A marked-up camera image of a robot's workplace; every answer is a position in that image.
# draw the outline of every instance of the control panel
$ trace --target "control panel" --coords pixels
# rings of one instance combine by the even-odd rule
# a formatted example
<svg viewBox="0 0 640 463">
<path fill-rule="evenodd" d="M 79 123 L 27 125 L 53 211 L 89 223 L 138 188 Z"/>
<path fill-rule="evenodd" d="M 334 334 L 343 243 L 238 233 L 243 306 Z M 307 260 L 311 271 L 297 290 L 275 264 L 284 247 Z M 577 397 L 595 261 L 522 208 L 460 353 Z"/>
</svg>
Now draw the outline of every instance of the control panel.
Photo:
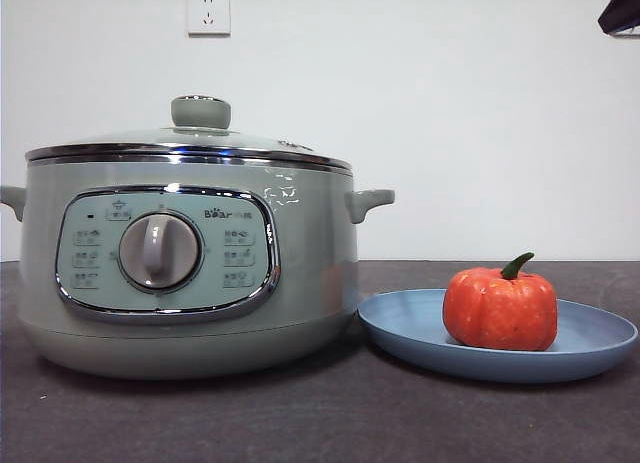
<svg viewBox="0 0 640 463">
<path fill-rule="evenodd" d="M 271 213 L 251 193 L 114 187 L 67 207 L 56 279 L 66 298 L 96 310 L 219 310 L 275 285 L 277 259 Z"/>
</svg>

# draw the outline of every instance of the knob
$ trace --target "knob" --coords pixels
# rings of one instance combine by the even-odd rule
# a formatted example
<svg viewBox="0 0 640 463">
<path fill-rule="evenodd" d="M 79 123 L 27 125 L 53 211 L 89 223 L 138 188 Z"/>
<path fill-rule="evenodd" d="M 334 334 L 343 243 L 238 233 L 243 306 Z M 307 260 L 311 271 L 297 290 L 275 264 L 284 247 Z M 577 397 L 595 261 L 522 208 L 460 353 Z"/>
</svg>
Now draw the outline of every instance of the knob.
<svg viewBox="0 0 640 463">
<path fill-rule="evenodd" d="M 180 96 L 171 102 L 176 126 L 199 126 L 226 130 L 231 122 L 231 105 L 212 96 Z"/>
<path fill-rule="evenodd" d="M 133 222 L 120 240 L 120 266 L 138 285 L 152 290 L 174 287 L 195 269 L 198 237 L 178 216 L 157 213 Z"/>
</svg>

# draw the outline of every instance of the green pumpkin stem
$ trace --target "green pumpkin stem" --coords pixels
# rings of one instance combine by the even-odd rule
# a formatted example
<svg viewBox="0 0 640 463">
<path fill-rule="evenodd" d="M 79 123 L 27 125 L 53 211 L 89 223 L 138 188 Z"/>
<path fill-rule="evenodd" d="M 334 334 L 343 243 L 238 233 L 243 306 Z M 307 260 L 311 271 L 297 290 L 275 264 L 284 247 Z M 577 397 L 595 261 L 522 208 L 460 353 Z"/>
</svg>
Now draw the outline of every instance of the green pumpkin stem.
<svg viewBox="0 0 640 463">
<path fill-rule="evenodd" d="M 508 263 L 507 266 L 505 266 L 502 269 L 500 274 L 505 280 L 515 280 L 518 277 L 518 273 L 520 272 L 520 269 L 531 258 L 533 258 L 533 253 L 531 252 L 525 253 L 524 255 L 520 255 L 518 258 L 516 258 L 512 262 Z"/>
</svg>

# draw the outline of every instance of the stainless steel rim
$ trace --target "stainless steel rim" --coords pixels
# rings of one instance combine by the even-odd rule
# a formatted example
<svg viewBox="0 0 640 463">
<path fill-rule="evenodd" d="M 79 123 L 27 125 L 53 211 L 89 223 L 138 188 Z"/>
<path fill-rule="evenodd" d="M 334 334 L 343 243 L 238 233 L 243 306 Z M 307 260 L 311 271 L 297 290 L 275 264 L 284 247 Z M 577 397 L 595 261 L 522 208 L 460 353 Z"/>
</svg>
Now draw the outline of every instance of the stainless steel rim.
<svg viewBox="0 0 640 463">
<path fill-rule="evenodd" d="M 89 161 L 120 161 L 104 160 L 105 157 L 119 158 L 135 156 L 142 157 L 199 157 L 199 158 L 233 158 L 242 160 L 264 160 L 274 163 L 286 162 L 292 166 L 313 165 L 315 167 L 339 168 L 351 171 L 349 163 L 334 158 L 317 156 L 305 153 L 294 153 L 288 151 L 273 151 L 259 148 L 228 148 L 211 146 L 180 145 L 178 143 L 166 144 L 138 144 L 138 143 L 95 143 L 50 146 L 32 150 L 26 154 L 29 164 L 57 164 L 59 158 L 81 158 L 82 162 Z M 185 163 L 192 163 L 191 160 L 184 160 Z"/>
<path fill-rule="evenodd" d="M 238 165 L 274 168 L 296 168 L 302 170 L 325 171 L 353 177 L 353 172 L 336 166 L 315 163 L 270 160 L 265 158 L 227 158 L 220 156 L 180 156 L 180 155 L 116 155 L 96 156 L 60 156 L 42 160 L 31 160 L 28 166 L 61 165 L 65 163 L 111 163 L 111 162 L 146 162 L 146 163 L 204 163 L 209 165 Z"/>
</svg>

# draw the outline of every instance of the pot handle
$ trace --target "pot handle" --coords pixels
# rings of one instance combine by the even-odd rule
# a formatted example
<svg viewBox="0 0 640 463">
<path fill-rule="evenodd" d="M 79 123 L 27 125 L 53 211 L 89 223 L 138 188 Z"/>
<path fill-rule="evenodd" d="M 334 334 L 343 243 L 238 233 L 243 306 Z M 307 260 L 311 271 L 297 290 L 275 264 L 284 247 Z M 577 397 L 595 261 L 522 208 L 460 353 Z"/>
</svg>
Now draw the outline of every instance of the pot handle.
<svg viewBox="0 0 640 463">
<path fill-rule="evenodd" d="M 351 223 L 362 223 L 371 208 L 390 205 L 396 199 L 393 190 L 353 191 L 346 194 L 346 203 L 351 217 Z"/>
<path fill-rule="evenodd" d="M 0 203 L 13 208 L 18 221 L 22 221 L 22 212 L 27 201 L 27 190 L 19 186 L 0 186 Z"/>
</svg>

